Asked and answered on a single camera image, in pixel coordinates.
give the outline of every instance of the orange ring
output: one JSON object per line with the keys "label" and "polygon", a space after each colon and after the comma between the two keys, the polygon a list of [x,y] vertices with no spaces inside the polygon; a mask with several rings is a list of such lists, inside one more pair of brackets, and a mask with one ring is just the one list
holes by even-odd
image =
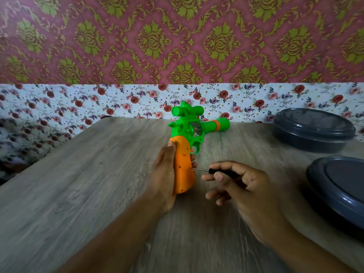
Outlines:
{"label": "orange ring", "polygon": [[218,132],[221,128],[221,124],[218,120],[211,120],[211,122],[215,122],[216,123],[216,130],[214,132]]}

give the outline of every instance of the wood grain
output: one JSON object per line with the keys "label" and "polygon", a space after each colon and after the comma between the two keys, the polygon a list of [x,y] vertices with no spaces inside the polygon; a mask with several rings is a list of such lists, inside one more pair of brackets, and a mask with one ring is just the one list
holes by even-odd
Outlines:
{"label": "wood grain", "polygon": [[[0,187],[0,272],[52,272],[117,217],[143,190],[152,162],[170,137],[166,120],[105,118]],[[209,133],[199,167],[237,160],[265,170],[297,229],[359,272],[364,246],[321,219],[297,187],[305,169],[325,156],[271,136],[271,126],[232,123]],[[352,141],[343,155],[364,158]],[[289,272],[261,245],[232,203],[205,199],[213,183],[177,197],[131,272]]]}

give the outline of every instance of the screwdriver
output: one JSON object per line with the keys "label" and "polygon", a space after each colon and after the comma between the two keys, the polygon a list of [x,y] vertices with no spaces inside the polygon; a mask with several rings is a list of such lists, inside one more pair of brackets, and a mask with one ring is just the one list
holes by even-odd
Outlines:
{"label": "screwdriver", "polygon": [[209,174],[214,174],[216,172],[221,172],[229,176],[231,179],[235,179],[237,177],[240,177],[239,174],[237,174],[235,171],[232,171],[231,169],[193,169],[193,170],[200,170],[200,171],[206,171]]}

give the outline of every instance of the hand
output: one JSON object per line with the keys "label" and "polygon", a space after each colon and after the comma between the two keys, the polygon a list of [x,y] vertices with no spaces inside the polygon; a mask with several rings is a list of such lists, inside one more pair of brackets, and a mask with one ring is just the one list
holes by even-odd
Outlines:
{"label": "hand", "polygon": [[[160,195],[164,199],[166,212],[172,208],[176,200],[176,195],[173,194],[175,152],[173,141],[162,147],[153,164],[152,177],[146,191],[148,195]],[[191,155],[191,161],[195,159],[196,155]],[[192,162],[192,167],[196,168],[197,162]]]}
{"label": "hand", "polygon": [[206,198],[217,198],[216,204],[219,206],[233,199],[239,214],[260,242],[272,245],[280,236],[293,230],[278,206],[269,177],[264,171],[233,161],[217,162],[210,168],[230,169],[241,175],[232,180],[221,172],[204,174],[204,180],[218,181],[218,186],[207,192]]}

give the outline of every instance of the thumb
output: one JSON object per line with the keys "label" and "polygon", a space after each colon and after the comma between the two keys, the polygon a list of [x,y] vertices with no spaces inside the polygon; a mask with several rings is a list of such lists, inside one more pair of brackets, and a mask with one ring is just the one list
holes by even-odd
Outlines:
{"label": "thumb", "polygon": [[174,154],[176,152],[176,146],[173,141],[169,141],[166,152],[164,153],[163,161],[166,163],[173,163],[174,162]]}
{"label": "thumb", "polygon": [[242,194],[243,189],[240,188],[229,176],[222,172],[214,174],[215,180],[219,181],[221,186],[230,194],[231,198],[237,200]]}

